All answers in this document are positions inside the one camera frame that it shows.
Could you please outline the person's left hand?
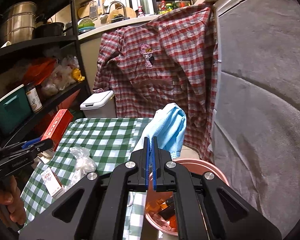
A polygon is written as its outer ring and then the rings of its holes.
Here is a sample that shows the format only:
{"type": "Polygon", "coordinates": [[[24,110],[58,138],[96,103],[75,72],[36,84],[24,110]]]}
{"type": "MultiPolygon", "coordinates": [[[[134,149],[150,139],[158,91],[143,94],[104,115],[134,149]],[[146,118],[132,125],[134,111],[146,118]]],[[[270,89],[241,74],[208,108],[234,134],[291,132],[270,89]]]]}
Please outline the person's left hand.
{"type": "MultiPolygon", "coordinates": [[[[5,190],[0,189],[0,205],[7,207],[12,222],[23,225],[26,221],[26,212],[20,194],[15,177],[8,177],[8,186],[5,190]]],[[[6,226],[9,226],[9,220],[1,210],[0,219],[6,226]]]]}

